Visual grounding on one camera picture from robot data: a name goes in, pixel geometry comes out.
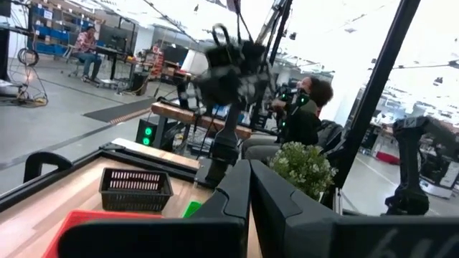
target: floor mat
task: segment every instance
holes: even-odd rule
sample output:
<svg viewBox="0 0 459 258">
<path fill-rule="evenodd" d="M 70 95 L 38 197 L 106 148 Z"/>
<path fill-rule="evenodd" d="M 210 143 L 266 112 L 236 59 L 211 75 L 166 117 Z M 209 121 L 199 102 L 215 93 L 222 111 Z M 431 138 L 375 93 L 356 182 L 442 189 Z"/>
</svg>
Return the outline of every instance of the floor mat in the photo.
<svg viewBox="0 0 459 258">
<path fill-rule="evenodd" d="M 111 124 L 121 123 L 150 112 L 150 106 L 153 102 L 155 102 L 154 99 L 140 100 L 86 113 L 84 116 Z"/>
</svg>

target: man sitting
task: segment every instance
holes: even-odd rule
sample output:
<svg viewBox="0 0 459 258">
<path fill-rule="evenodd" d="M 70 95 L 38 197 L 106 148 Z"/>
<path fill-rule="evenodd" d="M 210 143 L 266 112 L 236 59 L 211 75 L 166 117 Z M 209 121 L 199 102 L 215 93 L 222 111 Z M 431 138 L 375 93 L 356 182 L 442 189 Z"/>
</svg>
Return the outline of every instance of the man sitting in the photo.
<svg viewBox="0 0 459 258">
<path fill-rule="evenodd" d="M 85 32 L 79 33 L 72 53 L 73 57 L 76 57 L 85 63 L 83 76 L 81 78 L 83 82 L 88 82 L 88 80 L 94 81 L 98 76 L 100 64 L 102 64 L 102 60 L 100 60 L 99 56 L 97 56 L 94 52 L 94 33 L 95 28 L 92 26 L 89 26 Z M 93 73 L 91 74 L 91 77 L 89 77 L 89 67 L 92 63 L 94 63 Z"/>
<path fill-rule="evenodd" d="M 310 135 L 311 131 L 316 133 L 313 128 L 315 121 L 311 118 L 314 117 L 318 120 L 317 116 L 323 106 L 325 106 L 333 97 L 333 89 L 329 82 L 319 80 L 315 77 L 306 77 L 297 84 L 298 89 L 304 90 L 309 94 L 309 101 L 300 107 L 300 113 L 298 113 L 297 126 L 295 127 L 295 134 L 298 134 L 298 128 L 303 127 L 305 134 Z M 280 100 L 274 100 L 272 107 L 275 111 L 288 112 L 290 107 L 286 102 Z M 300 141 L 299 139 L 287 138 L 288 141 Z M 255 159 L 259 161 L 266 161 L 269 158 L 274 157 L 275 153 L 280 149 L 280 143 L 275 143 L 272 138 L 249 138 L 242 144 L 241 155 L 242 158 Z"/>
</svg>

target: curly hair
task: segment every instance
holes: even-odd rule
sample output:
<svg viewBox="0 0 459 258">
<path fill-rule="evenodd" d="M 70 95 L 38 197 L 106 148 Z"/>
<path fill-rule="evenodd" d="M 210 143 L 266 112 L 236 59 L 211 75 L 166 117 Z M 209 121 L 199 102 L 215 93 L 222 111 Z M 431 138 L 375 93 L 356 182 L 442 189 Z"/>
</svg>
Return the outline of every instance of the curly hair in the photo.
<svg viewBox="0 0 459 258">
<path fill-rule="evenodd" d="M 333 88 L 331 83 L 325 80 L 320 80 L 316 77 L 311 77 L 311 92 L 309 93 L 309 99 L 313 100 L 318 108 L 322 108 L 327 105 L 328 102 L 333 98 Z"/>
</svg>

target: potted plant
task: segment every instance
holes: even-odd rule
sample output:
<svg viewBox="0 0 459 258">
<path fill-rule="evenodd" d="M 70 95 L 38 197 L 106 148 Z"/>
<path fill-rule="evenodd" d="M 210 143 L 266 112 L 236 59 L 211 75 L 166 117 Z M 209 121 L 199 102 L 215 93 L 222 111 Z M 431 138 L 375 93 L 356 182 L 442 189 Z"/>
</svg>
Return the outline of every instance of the potted plant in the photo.
<svg viewBox="0 0 459 258">
<path fill-rule="evenodd" d="M 302 143 L 285 143 L 270 160 L 270 167 L 296 188 L 319 200 L 333 183 L 336 169 L 330 166 L 322 148 Z"/>
</svg>

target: green light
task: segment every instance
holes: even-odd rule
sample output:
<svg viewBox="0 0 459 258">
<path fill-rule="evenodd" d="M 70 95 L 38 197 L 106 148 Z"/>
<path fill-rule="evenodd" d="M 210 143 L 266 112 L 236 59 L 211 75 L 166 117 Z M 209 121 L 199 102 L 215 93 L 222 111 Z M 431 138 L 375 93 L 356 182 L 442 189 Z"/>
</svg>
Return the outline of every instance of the green light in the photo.
<svg viewBox="0 0 459 258">
<path fill-rule="evenodd" d="M 151 130 L 151 128 L 146 128 L 145 129 L 145 135 L 151 135 L 153 131 Z"/>
<path fill-rule="evenodd" d="M 142 140 L 142 142 L 143 142 L 144 145 L 150 146 L 150 139 L 144 138 L 144 139 Z"/>
</svg>

